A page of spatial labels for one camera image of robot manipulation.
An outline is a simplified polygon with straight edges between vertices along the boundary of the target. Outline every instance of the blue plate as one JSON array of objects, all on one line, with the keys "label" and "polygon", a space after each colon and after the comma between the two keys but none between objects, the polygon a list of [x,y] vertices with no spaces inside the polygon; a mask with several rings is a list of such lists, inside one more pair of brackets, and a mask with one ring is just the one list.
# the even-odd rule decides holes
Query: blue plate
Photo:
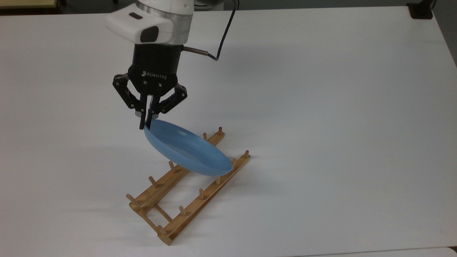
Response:
[{"label": "blue plate", "polygon": [[232,162],[214,145],[171,123],[154,119],[144,127],[151,145],[174,163],[203,175],[222,176],[232,170]]}]

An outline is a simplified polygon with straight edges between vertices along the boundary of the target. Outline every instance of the gray floor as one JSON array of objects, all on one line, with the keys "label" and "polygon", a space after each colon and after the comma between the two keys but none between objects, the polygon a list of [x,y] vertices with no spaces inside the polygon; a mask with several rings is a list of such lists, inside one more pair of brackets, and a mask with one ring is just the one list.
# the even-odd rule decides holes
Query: gray floor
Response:
[{"label": "gray floor", "polygon": [[[135,0],[67,0],[61,6],[63,13],[108,13],[126,7]],[[294,9],[294,8],[331,8],[360,6],[404,6],[420,0],[240,0],[240,10]],[[225,0],[224,8],[231,10],[232,0]],[[437,0],[433,10],[440,25],[444,39],[457,65],[457,0]]]}]

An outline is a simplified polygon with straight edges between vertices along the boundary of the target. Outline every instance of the robotic arm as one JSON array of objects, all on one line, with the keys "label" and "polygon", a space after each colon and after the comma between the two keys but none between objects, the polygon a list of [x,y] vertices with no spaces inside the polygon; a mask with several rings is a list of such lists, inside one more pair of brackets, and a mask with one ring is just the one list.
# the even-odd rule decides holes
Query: robotic arm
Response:
[{"label": "robotic arm", "polygon": [[[106,27],[135,44],[132,66],[126,74],[114,76],[113,86],[127,106],[141,117],[140,129],[145,125],[149,128],[160,112],[167,113],[187,97],[186,88],[176,76],[181,51],[187,49],[218,59],[208,52],[183,46],[189,37],[193,12],[193,0],[138,0],[106,17]],[[129,80],[140,99],[127,88]],[[160,101],[172,89],[174,94]],[[148,96],[152,100],[146,109]]]}]

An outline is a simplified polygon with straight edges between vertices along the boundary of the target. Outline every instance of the white table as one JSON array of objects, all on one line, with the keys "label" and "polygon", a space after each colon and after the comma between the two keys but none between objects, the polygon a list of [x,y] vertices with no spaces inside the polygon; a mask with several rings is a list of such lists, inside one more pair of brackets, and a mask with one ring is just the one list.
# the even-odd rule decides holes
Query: white table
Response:
[{"label": "white table", "polygon": [[[196,13],[217,50],[229,12]],[[105,15],[0,17],[0,255],[303,256],[457,245],[457,69],[407,7],[240,11],[160,118],[253,156],[166,246],[129,207],[167,160],[112,87]],[[190,175],[171,216],[212,179]]]}]

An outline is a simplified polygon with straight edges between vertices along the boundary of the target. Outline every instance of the black cable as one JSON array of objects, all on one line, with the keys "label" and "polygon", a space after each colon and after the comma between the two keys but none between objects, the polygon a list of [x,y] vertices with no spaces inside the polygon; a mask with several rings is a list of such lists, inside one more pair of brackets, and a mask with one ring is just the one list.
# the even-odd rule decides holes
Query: black cable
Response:
[{"label": "black cable", "polygon": [[192,52],[196,54],[202,54],[211,57],[213,60],[217,61],[219,60],[219,56],[221,55],[221,50],[222,50],[222,45],[224,44],[225,37],[227,36],[227,32],[229,31],[230,24],[232,24],[233,16],[235,15],[236,10],[239,8],[239,0],[238,0],[238,6],[236,0],[233,0],[233,10],[232,14],[230,15],[230,19],[228,20],[227,27],[225,28],[224,35],[222,36],[221,43],[219,44],[219,49],[218,49],[218,54],[216,57],[214,55],[208,53],[207,51],[199,50],[196,48],[190,48],[190,47],[183,47],[183,51],[187,52]]}]

